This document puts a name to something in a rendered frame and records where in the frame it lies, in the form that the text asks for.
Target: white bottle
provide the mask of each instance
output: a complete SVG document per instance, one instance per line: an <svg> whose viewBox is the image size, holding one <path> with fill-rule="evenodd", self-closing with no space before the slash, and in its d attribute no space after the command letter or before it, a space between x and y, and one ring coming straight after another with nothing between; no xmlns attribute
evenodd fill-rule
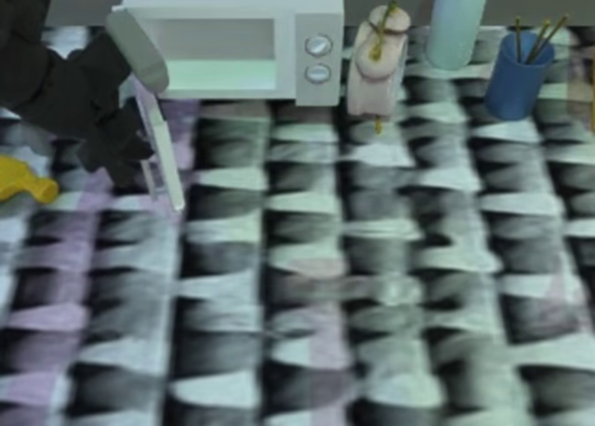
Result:
<svg viewBox="0 0 595 426"><path fill-rule="evenodd" d="M442 70L471 61L487 0L434 0L426 55Z"/></svg>

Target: blue cup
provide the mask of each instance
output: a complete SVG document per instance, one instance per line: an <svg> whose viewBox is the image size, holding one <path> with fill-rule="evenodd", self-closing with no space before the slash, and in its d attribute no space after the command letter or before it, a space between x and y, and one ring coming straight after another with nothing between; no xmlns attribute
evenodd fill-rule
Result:
<svg viewBox="0 0 595 426"><path fill-rule="evenodd" d="M485 107L498 119L519 121L529 116L536 105L539 89L554 61L554 47L547 42L530 63L529 57L536 33L521 32L521 59L517 61L517 36L510 33L502 40L490 85L485 93Z"/></svg>

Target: patterned tablecloth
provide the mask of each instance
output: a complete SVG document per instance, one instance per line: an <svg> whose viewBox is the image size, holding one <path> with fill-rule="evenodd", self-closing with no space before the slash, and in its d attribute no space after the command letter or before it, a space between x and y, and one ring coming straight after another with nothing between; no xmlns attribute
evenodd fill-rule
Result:
<svg viewBox="0 0 595 426"><path fill-rule="evenodd" d="M499 123L506 31L455 73L413 31L380 136L341 108L166 102L177 219L6 115L0 153L63 192L0 206L0 425L592 426L595 31L557 35L534 117Z"/></svg>

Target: microwave knob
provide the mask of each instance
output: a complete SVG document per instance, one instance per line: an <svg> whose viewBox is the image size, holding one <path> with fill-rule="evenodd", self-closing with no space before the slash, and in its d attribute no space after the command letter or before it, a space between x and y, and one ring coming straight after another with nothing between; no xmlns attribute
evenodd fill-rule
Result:
<svg viewBox="0 0 595 426"><path fill-rule="evenodd" d="M306 78L315 85L328 82L331 78L331 69L326 65L314 65L306 69Z"/></svg>
<svg viewBox="0 0 595 426"><path fill-rule="evenodd" d="M308 54L314 57L322 57L331 52L333 49L333 42L324 36L324 35L317 35L315 37L309 38L306 41L306 51Z"/></svg>

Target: toy microwave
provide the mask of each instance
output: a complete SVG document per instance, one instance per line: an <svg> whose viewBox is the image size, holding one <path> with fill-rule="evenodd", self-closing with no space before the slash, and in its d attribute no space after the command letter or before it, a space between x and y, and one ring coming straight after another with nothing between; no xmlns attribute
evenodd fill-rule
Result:
<svg viewBox="0 0 595 426"><path fill-rule="evenodd" d="M164 99L338 104L343 0L123 0L161 52Z"/></svg>

